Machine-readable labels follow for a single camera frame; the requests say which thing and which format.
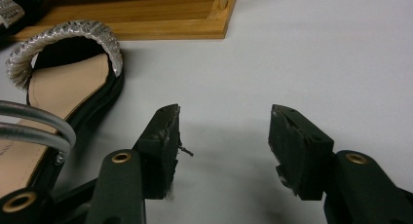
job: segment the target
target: sandal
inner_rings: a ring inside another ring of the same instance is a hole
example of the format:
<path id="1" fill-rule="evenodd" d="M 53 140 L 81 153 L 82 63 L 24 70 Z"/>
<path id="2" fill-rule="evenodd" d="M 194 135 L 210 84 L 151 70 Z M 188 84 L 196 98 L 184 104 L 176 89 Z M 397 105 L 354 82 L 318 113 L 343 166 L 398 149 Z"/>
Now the sandal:
<path id="1" fill-rule="evenodd" d="M 33 24 L 42 4 L 43 0 L 0 0 L 0 40 Z"/>
<path id="2" fill-rule="evenodd" d="M 0 104 L 0 114 L 27 118 L 0 125 L 0 197 L 27 186 L 52 189 L 74 145 L 70 127 L 78 132 L 120 94 L 119 42 L 101 22 L 69 21 L 21 43 L 6 64 L 28 106 Z"/>

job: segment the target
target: sandal strap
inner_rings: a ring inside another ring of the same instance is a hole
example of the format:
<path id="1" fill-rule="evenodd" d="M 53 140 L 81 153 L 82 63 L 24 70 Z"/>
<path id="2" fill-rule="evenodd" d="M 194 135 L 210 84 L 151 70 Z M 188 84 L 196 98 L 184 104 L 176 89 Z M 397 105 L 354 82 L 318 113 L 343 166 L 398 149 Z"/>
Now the sandal strap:
<path id="1" fill-rule="evenodd" d="M 6 61 L 7 73 L 13 85 L 26 91 L 32 72 L 31 60 L 47 45 L 78 36 L 97 41 L 108 53 L 115 76 L 121 75 L 121 48 L 110 28 L 99 21 L 82 19 L 61 23 L 15 47 Z"/>
<path id="2" fill-rule="evenodd" d="M 8 28 L 24 16 L 24 9 L 13 0 L 0 0 L 0 22 Z"/>
<path id="3" fill-rule="evenodd" d="M 46 145 L 58 150 L 56 164 L 62 164 L 76 142 L 76 133 L 68 123 L 47 111 L 30 105 L 0 100 L 0 114 L 36 121 L 57 129 L 60 135 L 16 124 L 0 123 L 0 138 Z"/>

